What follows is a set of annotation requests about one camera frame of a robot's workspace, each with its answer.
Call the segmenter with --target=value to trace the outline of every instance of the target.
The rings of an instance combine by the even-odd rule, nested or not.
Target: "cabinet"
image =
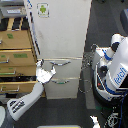
[[[13,30],[15,18],[9,18],[6,31],[0,31],[0,93],[29,93],[34,80],[20,81],[20,77],[36,76],[36,54],[29,28]]]
[[[45,60],[44,69],[52,64],[56,69],[45,85],[48,99],[77,97],[91,1],[24,0],[33,41],[40,49],[38,53],[34,44],[37,59]]]

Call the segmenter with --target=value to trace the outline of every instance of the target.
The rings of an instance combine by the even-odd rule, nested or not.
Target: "drawer handle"
[[[71,63],[71,62],[70,62],[70,61],[67,61],[67,62],[65,62],[65,63],[63,63],[63,64],[58,64],[58,63],[56,63],[56,62],[54,62],[54,61],[51,61],[50,63],[53,64],[53,65],[57,65],[57,66],[64,66],[64,65],[69,64],[69,63]]]
[[[2,86],[1,87],[1,92],[19,92],[19,86],[18,86],[18,88],[16,89],[16,90],[6,90],[6,91],[4,91],[3,89],[5,88],[5,86]]]
[[[7,72],[7,73],[0,73],[0,75],[15,75],[16,74],[16,71],[14,72]]]
[[[56,84],[66,84],[69,82],[69,80],[51,80],[51,81]]]
[[[8,63],[8,62],[9,62],[9,59],[7,59],[7,61],[1,61],[0,64]]]

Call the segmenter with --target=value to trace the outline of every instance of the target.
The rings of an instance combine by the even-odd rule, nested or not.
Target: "floor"
[[[91,46],[108,47],[114,33],[126,36],[120,23],[121,10],[128,8],[128,1],[120,0],[92,0],[91,15],[85,45],[85,58],[91,59]],[[80,90],[77,99],[47,100],[40,98],[22,117],[16,122],[16,128],[36,128],[42,125],[79,125],[81,128],[92,128],[93,122],[90,116],[98,117],[99,124],[103,128],[106,119],[101,114],[101,106],[93,96],[91,88],[90,66],[83,64],[81,71]],[[104,108],[105,116],[111,111]]]

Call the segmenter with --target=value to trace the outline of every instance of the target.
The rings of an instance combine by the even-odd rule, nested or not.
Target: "cabinet drawer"
[[[52,65],[56,70],[53,78],[80,77],[82,59],[44,60],[43,68],[50,71]]]
[[[79,79],[52,79],[45,85],[47,99],[77,98]]]
[[[0,93],[25,93],[31,92],[37,81],[27,82],[1,82]]]
[[[35,65],[31,49],[0,50],[0,66]]]
[[[0,49],[31,48],[28,31],[2,31],[0,32]]]
[[[35,76],[36,65],[23,67],[0,67],[0,77]]]

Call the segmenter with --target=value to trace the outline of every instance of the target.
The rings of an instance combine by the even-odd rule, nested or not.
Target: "blue label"
[[[125,74],[126,74],[126,70],[124,68],[120,68],[120,72],[117,74],[117,77],[114,78],[114,81],[119,85],[122,80],[124,79],[125,77]]]

